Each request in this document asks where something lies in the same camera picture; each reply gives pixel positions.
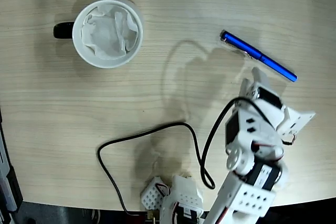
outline wooden table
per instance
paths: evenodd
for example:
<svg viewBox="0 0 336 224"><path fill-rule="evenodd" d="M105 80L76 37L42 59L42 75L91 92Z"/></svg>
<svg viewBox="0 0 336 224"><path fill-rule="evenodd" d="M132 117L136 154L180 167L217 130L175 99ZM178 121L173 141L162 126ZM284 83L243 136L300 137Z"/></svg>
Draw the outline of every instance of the wooden table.
<svg viewBox="0 0 336 224"><path fill-rule="evenodd" d="M131 0L145 18L139 54L118 69L85 63L52 28L96 0L0 0L0 106L11 161L26 201L121 209L96 158L103 142L186 120L203 148L225 104L259 66L284 102L317 115L286 147L288 186L275 205L336 196L335 0ZM227 29L298 75L290 83L225 49ZM175 128L103 151L129 210L155 175L192 175L205 189L189 132ZM224 124L207 168L226 177Z"/></svg>

